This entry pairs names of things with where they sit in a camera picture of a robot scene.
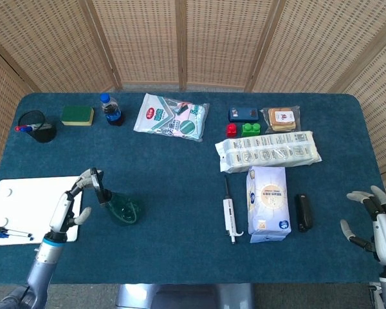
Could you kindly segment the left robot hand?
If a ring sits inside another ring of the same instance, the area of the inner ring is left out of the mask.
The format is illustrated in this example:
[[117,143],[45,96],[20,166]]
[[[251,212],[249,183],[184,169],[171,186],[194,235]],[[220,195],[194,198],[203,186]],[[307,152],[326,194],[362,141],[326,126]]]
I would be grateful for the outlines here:
[[101,189],[104,172],[97,168],[84,171],[75,181],[70,190],[65,191],[59,199],[50,221],[50,230],[54,233],[65,234],[69,228],[82,225],[91,215],[91,207],[86,207],[77,217],[73,212],[75,196],[84,189]]

